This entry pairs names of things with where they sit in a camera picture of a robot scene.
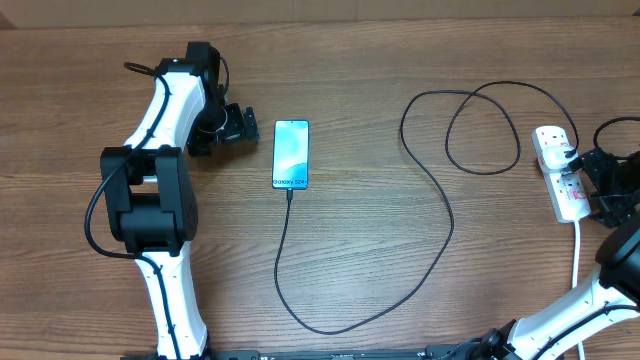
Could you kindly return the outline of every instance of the white power strip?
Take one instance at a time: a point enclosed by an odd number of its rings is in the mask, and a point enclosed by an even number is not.
[[[532,138],[558,222],[570,223],[589,215],[591,207],[580,175],[562,175],[561,172],[578,157],[577,154],[571,158],[564,155],[566,151],[573,150],[566,132],[558,126],[542,126],[533,132]]]

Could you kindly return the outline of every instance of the power outlet socket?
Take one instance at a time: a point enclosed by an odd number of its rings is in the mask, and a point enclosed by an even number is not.
[[[570,223],[588,216],[591,213],[591,207],[580,174],[563,175],[561,172],[549,172],[548,166],[545,166],[543,156],[545,149],[563,147],[573,150],[564,129],[558,126],[542,126],[535,129],[531,137],[558,222]],[[577,157],[578,155],[575,154],[571,158],[566,158],[567,164]]]

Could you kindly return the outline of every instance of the wooden tabletop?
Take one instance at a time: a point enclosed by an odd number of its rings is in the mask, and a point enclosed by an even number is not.
[[[123,62],[155,66],[182,57],[188,41],[210,41],[229,62],[230,99],[258,118],[255,151],[238,144],[189,160],[200,216],[193,278],[216,349],[420,348],[482,335],[568,290],[573,227],[555,221],[530,140],[542,125],[570,133],[566,119],[530,89],[486,89],[512,116],[522,157],[505,174],[474,176],[444,152],[462,97],[418,100],[407,142],[451,200],[453,238],[411,300],[338,336],[303,329],[273,285],[286,210],[270,185],[274,122],[312,128],[310,188],[293,200],[281,287],[303,320],[336,330],[405,296],[449,231],[442,198],[399,139],[415,94],[531,82],[566,106],[587,151],[599,124],[640,114],[639,34],[631,17],[0,32],[0,358],[118,359],[157,344],[138,268],[93,252],[82,229],[102,149],[130,136],[153,93]],[[625,153],[639,137],[640,126],[620,124],[601,143]],[[451,151],[491,170],[516,149],[499,111],[474,100]],[[581,278],[610,232],[588,220],[582,230]],[[123,250],[103,203],[93,233]],[[587,356],[636,359],[639,332],[640,321],[607,329],[586,342]]]

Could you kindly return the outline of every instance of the white arm segment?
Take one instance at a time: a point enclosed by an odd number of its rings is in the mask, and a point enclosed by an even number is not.
[[[180,357],[189,359],[191,355],[201,355],[207,342],[207,327],[200,317],[196,296],[191,278],[191,262],[189,250],[191,242],[185,241],[180,256],[171,257],[169,252],[145,252],[142,256],[153,260],[161,268],[162,278],[167,290],[169,314],[173,322]],[[136,260],[142,270],[144,280],[149,289],[153,314],[158,327],[158,355],[167,359],[176,359],[171,335],[168,332],[167,319],[162,304],[162,294],[158,277],[153,273],[151,265]]]
[[[518,321],[507,340],[516,349],[516,354],[523,360],[530,360],[550,339],[606,305],[636,305],[618,290],[600,286],[599,276],[600,266],[597,266],[580,285],[548,308]],[[598,331],[636,317],[638,312],[634,310],[616,310],[600,315],[560,340],[540,359],[554,360]]]
[[[191,126],[204,108],[204,86],[200,77],[186,72],[168,72],[162,77],[167,81],[171,96],[153,137],[143,149],[157,149],[162,145],[180,147],[184,150]],[[164,85],[156,79],[156,91],[140,126],[124,143],[135,147],[147,134],[164,101]]]

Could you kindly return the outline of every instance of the blue phone screen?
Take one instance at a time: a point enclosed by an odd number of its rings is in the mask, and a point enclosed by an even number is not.
[[[273,143],[273,187],[306,189],[309,185],[309,122],[276,121]]]

